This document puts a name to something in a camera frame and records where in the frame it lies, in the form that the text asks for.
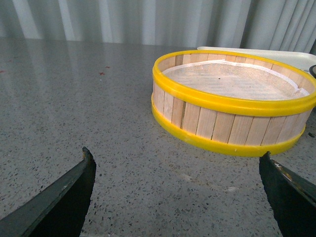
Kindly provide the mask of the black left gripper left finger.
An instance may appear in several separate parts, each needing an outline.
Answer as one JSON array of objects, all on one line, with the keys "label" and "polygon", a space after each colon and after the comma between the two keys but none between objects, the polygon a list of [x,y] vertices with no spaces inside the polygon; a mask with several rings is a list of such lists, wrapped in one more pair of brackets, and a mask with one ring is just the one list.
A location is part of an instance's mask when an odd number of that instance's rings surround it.
[{"label": "black left gripper left finger", "polygon": [[2,237],[78,237],[93,192],[96,163],[88,148],[83,160],[0,221]]}]

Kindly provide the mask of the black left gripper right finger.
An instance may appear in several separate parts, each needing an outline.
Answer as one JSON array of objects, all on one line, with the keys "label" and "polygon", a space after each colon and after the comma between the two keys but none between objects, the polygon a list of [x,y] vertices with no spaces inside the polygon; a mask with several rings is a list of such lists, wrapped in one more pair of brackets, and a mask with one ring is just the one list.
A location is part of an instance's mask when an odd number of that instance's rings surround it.
[{"label": "black left gripper right finger", "polygon": [[259,159],[259,173],[284,237],[316,235],[316,186],[270,158],[266,152]]}]

